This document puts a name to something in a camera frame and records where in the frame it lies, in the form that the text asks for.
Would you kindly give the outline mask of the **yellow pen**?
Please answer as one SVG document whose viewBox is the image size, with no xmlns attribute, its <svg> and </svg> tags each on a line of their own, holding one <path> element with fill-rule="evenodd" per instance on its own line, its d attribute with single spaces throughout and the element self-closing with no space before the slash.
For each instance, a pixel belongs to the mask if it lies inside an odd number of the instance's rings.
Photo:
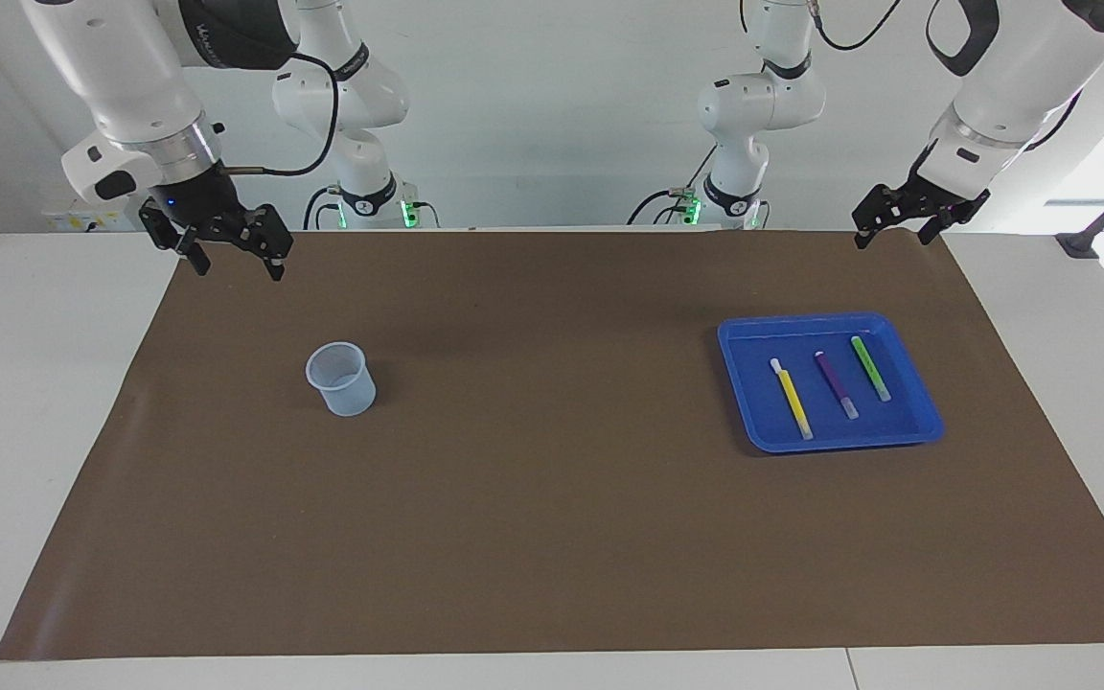
<svg viewBox="0 0 1104 690">
<path fill-rule="evenodd" d="M 805 406 L 803 406 L 802 399 L 798 396 L 797 389 L 794 388 L 794 380 L 792 373 L 781 365 L 779 358 L 772 358 L 769 360 L 769 368 L 778 376 L 781 383 L 781 390 L 788 402 L 790 407 L 794 423 L 796 424 L 798 432 L 800 432 L 802 440 L 814 440 L 815 434 L 811 428 L 811 423 L 809 415 L 806 414 Z"/>
</svg>

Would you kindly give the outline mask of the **brown table mat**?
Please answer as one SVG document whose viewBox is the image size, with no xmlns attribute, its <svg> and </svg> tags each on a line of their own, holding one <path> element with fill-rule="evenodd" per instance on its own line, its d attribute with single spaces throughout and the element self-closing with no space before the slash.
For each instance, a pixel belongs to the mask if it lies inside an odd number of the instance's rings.
<svg viewBox="0 0 1104 690">
<path fill-rule="evenodd" d="M 172 272 L 0 660 L 1104 643 L 1104 517 L 945 244 L 311 233 Z M 736 317 L 875 311 L 942 440 L 749 442 Z M 304 376 L 364 351 L 341 418 Z"/>
</svg>

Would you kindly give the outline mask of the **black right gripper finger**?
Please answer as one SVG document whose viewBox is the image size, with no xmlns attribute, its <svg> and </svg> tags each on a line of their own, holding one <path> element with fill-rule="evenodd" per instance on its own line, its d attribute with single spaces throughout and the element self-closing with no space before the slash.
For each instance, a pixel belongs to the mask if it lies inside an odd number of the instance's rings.
<svg viewBox="0 0 1104 690">
<path fill-rule="evenodd" d="M 279 210 L 270 204 L 246 210 L 241 223 L 242 250 L 263 262 L 264 270 L 270 275 L 272 282 L 282 282 L 293 237 Z"/>
<path fill-rule="evenodd" d="M 140 221 L 153 247 L 162 252 L 174 252 L 189 263 L 198 276 L 205 276 L 211 269 L 209 255 L 198 244 L 197 230 L 179 231 L 156 202 L 145 202 L 140 208 Z"/>
</svg>

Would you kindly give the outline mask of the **purple pen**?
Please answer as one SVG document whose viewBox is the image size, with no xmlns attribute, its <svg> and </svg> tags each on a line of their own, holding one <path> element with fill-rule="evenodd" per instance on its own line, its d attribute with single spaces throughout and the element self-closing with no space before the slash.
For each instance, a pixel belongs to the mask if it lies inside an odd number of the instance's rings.
<svg viewBox="0 0 1104 690">
<path fill-rule="evenodd" d="M 838 375 L 836 368 L 834 368 L 831 363 L 831 359 L 829 359 L 827 354 L 824 354 L 824 351 L 816 351 L 814 353 L 814 362 L 816 363 L 816 367 L 819 368 L 820 373 L 822 373 L 825 383 L 827 383 L 828 388 L 831 389 L 834 399 L 837 399 L 837 402 L 842 408 L 845 418 L 859 420 L 860 414 L 858 407 L 854 406 L 854 401 L 850 397 L 849 392 L 847 392 L 840 375 Z"/>
</svg>

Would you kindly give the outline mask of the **green pen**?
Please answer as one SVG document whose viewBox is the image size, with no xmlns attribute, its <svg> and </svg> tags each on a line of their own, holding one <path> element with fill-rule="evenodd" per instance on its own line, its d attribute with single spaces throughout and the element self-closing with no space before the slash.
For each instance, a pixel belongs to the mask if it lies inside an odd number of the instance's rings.
<svg viewBox="0 0 1104 690">
<path fill-rule="evenodd" d="M 889 392 L 884 376 L 882 376 L 881 371 L 878 370 L 878 367 L 875 365 L 875 358 L 871 355 L 870 350 L 868 350 L 864 344 L 863 337 L 859 335 L 851 336 L 850 344 L 851 348 L 853 348 L 859 362 L 862 364 L 866 375 L 868 380 L 870 380 L 873 390 L 875 390 L 875 396 L 880 399 L 882 403 L 889 403 L 892 401 L 892 393 Z"/>
</svg>

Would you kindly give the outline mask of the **translucent plastic cup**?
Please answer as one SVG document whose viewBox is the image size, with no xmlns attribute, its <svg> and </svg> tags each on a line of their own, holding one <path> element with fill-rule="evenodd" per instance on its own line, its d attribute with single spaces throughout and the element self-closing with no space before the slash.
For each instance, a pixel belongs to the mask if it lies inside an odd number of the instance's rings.
<svg viewBox="0 0 1104 690">
<path fill-rule="evenodd" d="M 316 390 L 336 416 L 354 418 L 376 400 L 376 385 L 368 370 L 364 351 L 352 342 L 328 342 L 308 358 L 304 367 Z"/>
</svg>

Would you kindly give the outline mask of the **blue plastic tray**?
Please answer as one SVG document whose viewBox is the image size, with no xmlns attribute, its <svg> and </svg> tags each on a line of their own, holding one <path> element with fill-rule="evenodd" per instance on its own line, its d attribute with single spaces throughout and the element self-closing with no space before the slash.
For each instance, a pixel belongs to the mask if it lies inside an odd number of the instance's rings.
<svg viewBox="0 0 1104 690">
<path fill-rule="evenodd" d="M 884 376 L 892 401 L 881 402 L 850 344 L 862 336 Z M 749 440 L 774 454 L 890 449 L 940 440 L 945 424 L 914 359 L 895 327 L 875 311 L 749 317 L 724 320 L 716 329 L 720 353 Z M 854 401 L 859 420 L 846 420 L 814 362 L 824 351 Z M 778 376 L 769 361 L 779 358 L 792 373 L 814 440 L 802 440 Z"/>
</svg>

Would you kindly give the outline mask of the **white wall socket box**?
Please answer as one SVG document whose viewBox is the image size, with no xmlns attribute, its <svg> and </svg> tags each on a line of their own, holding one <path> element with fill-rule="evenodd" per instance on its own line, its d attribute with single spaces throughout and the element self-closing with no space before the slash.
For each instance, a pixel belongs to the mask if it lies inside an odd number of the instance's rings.
<svg viewBox="0 0 1104 690">
<path fill-rule="evenodd" d="M 130 233 L 142 232 L 141 206 L 139 195 L 88 204 L 70 187 L 59 189 L 56 185 L 44 197 L 39 214 L 50 232 Z"/>
</svg>

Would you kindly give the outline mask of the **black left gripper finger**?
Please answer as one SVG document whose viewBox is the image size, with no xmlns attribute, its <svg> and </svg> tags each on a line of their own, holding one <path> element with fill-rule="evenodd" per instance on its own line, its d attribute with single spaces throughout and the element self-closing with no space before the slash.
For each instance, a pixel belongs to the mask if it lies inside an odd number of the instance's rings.
<svg viewBox="0 0 1104 690">
<path fill-rule="evenodd" d="M 978 213 L 981 205 L 985 205 L 985 202 L 990 199 L 990 192 L 981 192 L 977 199 L 973 200 L 930 201 L 928 205 L 925 206 L 926 222 L 917 231 L 917 240 L 926 247 L 955 224 L 967 224 Z"/>
<path fill-rule="evenodd" d="M 878 233 L 894 226 L 902 217 L 903 202 L 906 192 L 902 188 L 877 184 L 851 211 L 854 223 L 854 245 L 866 250 L 875 240 Z"/>
</svg>

